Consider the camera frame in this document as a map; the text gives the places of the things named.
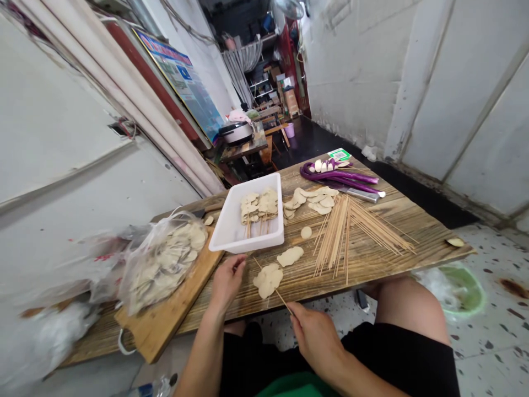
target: green shirt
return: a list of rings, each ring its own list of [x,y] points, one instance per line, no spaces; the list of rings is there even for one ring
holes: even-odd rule
[[[338,397],[331,387],[311,372],[297,372],[276,379],[256,397]]]

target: knife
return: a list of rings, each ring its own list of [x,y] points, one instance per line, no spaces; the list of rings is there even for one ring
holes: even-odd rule
[[[207,206],[206,208],[203,208],[201,210],[192,211],[191,213],[195,215],[198,219],[202,219],[205,213],[222,210],[223,206],[224,206],[224,199],[221,202],[218,202],[216,204],[211,204],[210,206]]]
[[[362,200],[369,201],[375,204],[379,200],[379,195],[376,193],[368,193],[363,190],[358,190],[340,182],[322,180],[315,180],[313,182],[316,182],[317,184],[323,186],[328,186],[331,189],[339,190],[340,192],[347,193],[353,197],[358,197],[359,199],[361,198]]]

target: knife handle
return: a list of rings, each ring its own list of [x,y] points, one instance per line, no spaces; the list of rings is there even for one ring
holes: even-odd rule
[[[376,204],[376,202],[379,200],[378,194],[365,192],[363,190],[354,189],[352,187],[347,189],[346,193],[353,197],[358,197],[359,199],[361,198],[362,200],[369,201],[374,204]]]
[[[217,210],[222,210],[222,207],[224,207],[224,199],[222,199],[222,201],[218,202],[218,203],[215,203],[215,204],[211,204],[210,206],[207,206],[204,208],[204,212],[212,212],[212,211],[217,211]]]

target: green card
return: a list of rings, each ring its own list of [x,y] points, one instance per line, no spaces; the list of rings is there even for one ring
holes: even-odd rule
[[[346,161],[351,157],[350,153],[346,152],[344,149],[336,149],[332,152],[327,153],[329,157],[333,158],[336,161]]]

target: hand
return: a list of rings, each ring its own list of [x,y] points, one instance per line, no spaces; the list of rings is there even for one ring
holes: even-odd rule
[[[224,315],[239,292],[242,273],[246,266],[245,254],[230,256],[219,266],[213,276],[209,307]]]
[[[290,316],[290,321],[299,351],[318,376],[329,383],[347,356],[334,323],[327,314],[305,309],[297,302],[287,306],[296,316]]]

